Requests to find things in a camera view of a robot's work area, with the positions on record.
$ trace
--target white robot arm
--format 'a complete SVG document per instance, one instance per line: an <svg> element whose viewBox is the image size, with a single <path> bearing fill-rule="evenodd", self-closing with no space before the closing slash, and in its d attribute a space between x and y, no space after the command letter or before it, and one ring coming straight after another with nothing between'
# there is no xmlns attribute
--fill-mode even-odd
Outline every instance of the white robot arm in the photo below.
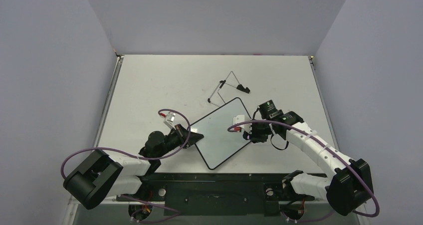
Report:
<svg viewBox="0 0 423 225"><path fill-rule="evenodd" d="M292 197L310 195L327 200L336 212L344 216L370 199L370 194L341 162L341 160L347 162L373 192L370 167L364 160L354 161L342 154L319 137L317 132L295 112L290 111L284 114L281 110L277 110L272 100L261 104L257 110L265 121L251 121L247 116L238 115L233 119L234 124L240 124L242 121L245 123L236 126L234 131L243 132L243 137L253 143L266 142L268 136L273 133L280 135L303 151L327 176L322 178L295 171L282 180L285 193L291 194ZM272 124L272 121L286 124L289 128Z"/></svg>

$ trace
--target white tabletop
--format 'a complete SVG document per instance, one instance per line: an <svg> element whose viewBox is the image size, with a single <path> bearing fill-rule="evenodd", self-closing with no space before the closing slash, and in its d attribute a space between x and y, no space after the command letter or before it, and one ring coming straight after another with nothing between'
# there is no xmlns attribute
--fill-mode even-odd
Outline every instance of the white tabletop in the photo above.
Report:
<svg viewBox="0 0 423 225"><path fill-rule="evenodd" d="M190 122L215 110L207 103L220 80L233 70L249 94L224 86L226 101L242 99L250 115L257 105L272 99L277 109L299 114L329 144L333 144L328 121L306 56L254 55L125 55L99 147L137 154L148 135L169 129L157 115L162 108L180 111ZM228 83L236 85L232 78ZM217 95L212 101L222 104ZM174 124L184 120L177 116ZM274 144L284 147L282 139ZM157 172L168 173L291 173L322 170L297 147L285 151L269 142L249 144L215 170L209 170L195 147L162 160Z"/></svg>

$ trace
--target white zip tie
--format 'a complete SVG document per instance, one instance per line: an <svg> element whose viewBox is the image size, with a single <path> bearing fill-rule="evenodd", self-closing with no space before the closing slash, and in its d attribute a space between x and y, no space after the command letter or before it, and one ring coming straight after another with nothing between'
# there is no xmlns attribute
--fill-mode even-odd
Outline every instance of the white zip tie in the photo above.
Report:
<svg viewBox="0 0 423 225"><path fill-rule="evenodd" d="M322 148L322 150L320 150L320 152L317 154L317 156L318 157L320 157L320 154L323 152L323 151L325 151L325 149L327 149L327 148L329 148L330 147L330 145L329 144L326 144L323 148Z"/></svg>
<svg viewBox="0 0 423 225"><path fill-rule="evenodd" d="M312 130L311 133L309 133L307 136L304 137L304 141L308 140L311 136L317 135L316 130Z"/></svg>

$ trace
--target red wire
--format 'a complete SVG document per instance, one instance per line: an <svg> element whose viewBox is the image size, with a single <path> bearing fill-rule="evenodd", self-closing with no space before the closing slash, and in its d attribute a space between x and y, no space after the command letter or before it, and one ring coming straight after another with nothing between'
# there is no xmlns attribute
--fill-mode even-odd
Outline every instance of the red wire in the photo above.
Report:
<svg viewBox="0 0 423 225"><path fill-rule="evenodd" d="M304 207L304 203L305 203L305 199L303 199L303 202L298 210L301 210Z"/></svg>
<svg viewBox="0 0 423 225"><path fill-rule="evenodd" d="M153 191L150 190L150 196L148 197L148 199L146 200L147 202L150 201L153 198ZM144 204L143 208L145 208L145 210L147 210L147 205Z"/></svg>

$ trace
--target gray wall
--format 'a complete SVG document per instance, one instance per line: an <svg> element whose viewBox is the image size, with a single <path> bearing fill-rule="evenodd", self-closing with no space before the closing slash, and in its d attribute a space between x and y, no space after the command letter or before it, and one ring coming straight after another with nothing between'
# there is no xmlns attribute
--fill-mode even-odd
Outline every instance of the gray wall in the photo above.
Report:
<svg viewBox="0 0 423 225"><path fill-rule="evenodd" d="M93 145L115 62L87 0L0 0L1 224L62 223L60 163Z"/></svg>
<svg viewBox="0 0 423 225"><path fill-rule="evenodd" d="M345 0L89 0L120 54L311 55Z"/></svg>
<svg viewBox="0 0 423 225"><path fill-rule="evenodd" d="M346 0L316 54L339 146L372 168L373 224L422 223L422 51L422 0Z"/></svg>

